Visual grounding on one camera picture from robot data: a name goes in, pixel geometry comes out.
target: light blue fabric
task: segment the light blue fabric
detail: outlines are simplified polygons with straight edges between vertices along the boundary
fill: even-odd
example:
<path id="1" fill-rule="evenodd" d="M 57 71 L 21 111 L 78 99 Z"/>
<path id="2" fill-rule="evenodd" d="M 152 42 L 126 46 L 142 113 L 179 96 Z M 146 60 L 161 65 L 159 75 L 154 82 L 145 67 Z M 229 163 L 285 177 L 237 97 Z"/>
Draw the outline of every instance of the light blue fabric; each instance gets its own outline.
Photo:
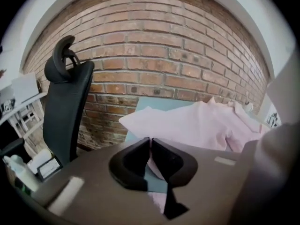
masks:
<path id="1" fill-rule="evenodd" d="M 192 104 L 193 102 L 189 102 L 189 101 L 181 101 L 181 100 L 157 98 L 157 97 L 140 97 L 135 111 L 142 110 L 147 106 L 162 111 L 169 111 L 171 109 L 189 106 Z M 136 136 L 134 136 L 131 132 L 128 132 L 125 141 L 127 142 L 132 139 L 136 139 Z M 157 192 L 157 193 L 167 192 L 166 181 L 159 179 L 148 166 L 146 166 L 144 179 L 148 182 L 149 192 Z"/>

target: pink clothing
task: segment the pink clothing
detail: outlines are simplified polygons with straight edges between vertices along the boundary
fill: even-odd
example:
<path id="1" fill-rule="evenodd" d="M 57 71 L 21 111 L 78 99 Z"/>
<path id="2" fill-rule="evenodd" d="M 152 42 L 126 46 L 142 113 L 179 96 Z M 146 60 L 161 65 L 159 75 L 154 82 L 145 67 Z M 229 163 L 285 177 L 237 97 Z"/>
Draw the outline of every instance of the pink clothing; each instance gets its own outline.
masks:
<path id="1" fill-rule="evenodd" d="M 260 139 L 269 129 L 250 118 L 241 104 L 195 102 L 161 111 L 146 107 L 119 122 L 136 137 L 156 137 L 207 149 L 241 152 L 246 142 Z"/>

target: chair backrest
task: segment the chair backrest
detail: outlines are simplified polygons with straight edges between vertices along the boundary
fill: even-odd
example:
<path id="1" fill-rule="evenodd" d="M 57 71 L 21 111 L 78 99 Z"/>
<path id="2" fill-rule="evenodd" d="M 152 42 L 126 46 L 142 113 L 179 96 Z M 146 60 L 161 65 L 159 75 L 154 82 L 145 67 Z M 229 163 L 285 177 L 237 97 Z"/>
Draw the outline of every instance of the chair backrest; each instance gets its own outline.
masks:
<path id="1" fill-rule="evenodd" d="M 69 50 L 73 41 L 73 36 L 60 40 L 45 65 L 45 76 L 50 86 L 46 98 L 43 137 L 62 165 L 77 157 L 79 126 L 94 69 L 92 61 L 80 64 L 73 51 Z M 74 65 L 69 70 L 66 70 L 66 57 Z"/>

